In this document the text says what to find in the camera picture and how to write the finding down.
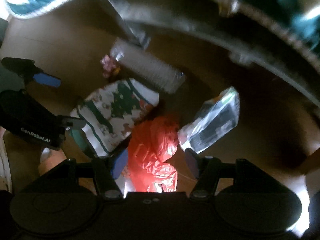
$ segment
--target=orange plastic bag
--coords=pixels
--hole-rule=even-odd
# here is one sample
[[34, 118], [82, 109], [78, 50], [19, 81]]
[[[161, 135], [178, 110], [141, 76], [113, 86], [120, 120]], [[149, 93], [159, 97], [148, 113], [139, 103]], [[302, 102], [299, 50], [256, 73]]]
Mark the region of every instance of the orange plastic bag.
[[138, 192], [164, 192], [177, 189], [176, 169], [164, 163], [178, 147], [178, 124], [172, 118], [160, 116], [135, 126], [128, 146], [128, 169]]

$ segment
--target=black circular disc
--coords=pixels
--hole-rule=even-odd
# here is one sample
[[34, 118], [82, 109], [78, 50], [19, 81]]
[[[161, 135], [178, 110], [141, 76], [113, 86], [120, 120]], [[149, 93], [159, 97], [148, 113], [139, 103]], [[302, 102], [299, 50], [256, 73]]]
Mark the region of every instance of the black circular disc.
[[11, 201], [10, 213], [21, 228], [34, 234], [72, 232], [97, 210], [96, 196], [79, 189], [77, 193], [19, 193]]
[[218, 215], [233, 227], [254, 234], [285, 232], [298, 221], [302, 205], [293, 192], [239, 193], [233, 186], [215, 197]]

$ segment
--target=clear plastic package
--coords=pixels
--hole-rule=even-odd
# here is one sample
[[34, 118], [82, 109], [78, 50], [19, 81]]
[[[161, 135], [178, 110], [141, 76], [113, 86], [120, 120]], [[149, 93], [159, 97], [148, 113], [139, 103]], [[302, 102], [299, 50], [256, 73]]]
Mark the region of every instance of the clear plastic package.
[[237, 126], [239, 120], [239, 94], [234, 87], [220, 93], [217, 98], [205, 101], [194, 121], [178, 132], [181, 148], [200, 153]]

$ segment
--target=brown surface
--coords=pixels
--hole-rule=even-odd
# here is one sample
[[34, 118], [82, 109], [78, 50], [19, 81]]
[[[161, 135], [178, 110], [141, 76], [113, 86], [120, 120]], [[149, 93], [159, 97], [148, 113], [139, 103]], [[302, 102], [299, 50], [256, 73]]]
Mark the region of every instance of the brown surface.
[[[58, 76], [62, 85], [51, 89], [28, 85], [28, 92], [55, 114], [68, 114], [79, 97], [105, 85], [100, 59], [108, 53], [119, 31], [94, 0], [75, 0], [40, 18], [12, 19], [0, 57], [22, 57]], [[246, 69], [228, 60], [227, 52], [212, 44], [183, 35], [157, 35], [148, 51], [187, 74], [187, 82], [174, 96], [162, 97], [158, 114], [180, 116], [181, 124], [192, 120], [203, 101], [230, 85], [240, 93], [238, 126], [204, 151], [224, 162], [247, 158], [295, 191], [303, 186], [296, 167], [317, 148], [320, 134], [301, 106], [297, 92], [264, 69]], [[12, 135], [5, 138], [16, 191], [35, 179], [40, 151]], [[67, 158], [89, 159], [67, 138]], [[170, 160], [179, 172], [178, 190], [190, 192], [195, 180], [179, 150]], [[222, 181], [218, 190], [230, 184]]]

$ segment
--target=green stripe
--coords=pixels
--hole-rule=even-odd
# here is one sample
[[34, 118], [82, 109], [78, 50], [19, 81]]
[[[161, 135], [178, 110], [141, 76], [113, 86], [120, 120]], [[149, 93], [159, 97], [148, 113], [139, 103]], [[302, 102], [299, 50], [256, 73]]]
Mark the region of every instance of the green stripe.
[[104, 150], [106, 153], [109, 154], [110, 152], [109, 152], [109, 151], [106, 149], [106, 147], [104, 146], [104, 144], [103, 144], [103, 142], [101, 141], [100, 137], [97, 135], [96, 131], [94, 130], [94, 127], [80, 114], [78, 108], [77, 108], [77, 114], [78, 114], [78, 116], [79, 116], [80, 118], [82, 118], [83, 120], [86, 121], [87, 125], [90, 126], [90, 128], [91, 128], [91, 130], [92, 130], [92, 132], [93, 132], [93, 135], [94, 135], [95, 138], [99, 141], [99, 143], [100, 143], [101, 147], [103, 148], [103, 150]]
[[90, 101], [85, 101], [84, 104], [94, 114], [94, 116], [97, 118], [98, 122], [105, 125], [108, 128], [109, 133], [113, 133], [113, 127], [112, 127], [111, 123], [107, 119], [105, 119], [105, 117], [100, 113], [100, 111], [95, 106], [94, 102], [92, 100], [90, 100]]
[[131, 90], [139, 97], [142, 98], [144, 101], [146, 101], [149, 105], [151, 105], [151, 103], [146, 100], [140, 93], [139, 91], [134, 87], [134, 85], [132, 85], [130, 79], [127, 79], [126, 82], [128, 83], [129, 87], [131, 88]]

